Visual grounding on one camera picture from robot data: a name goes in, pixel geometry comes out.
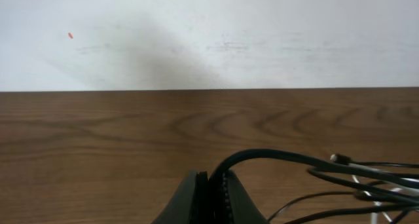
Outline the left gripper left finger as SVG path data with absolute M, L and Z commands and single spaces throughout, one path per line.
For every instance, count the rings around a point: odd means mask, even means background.
M 208 173 L 190 171 L 152 224 L 207 224 Z

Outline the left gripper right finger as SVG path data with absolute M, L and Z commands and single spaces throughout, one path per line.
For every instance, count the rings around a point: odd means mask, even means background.
M 228 224 L 267 224 L 232 170 L 223 176 L 223 215 Z

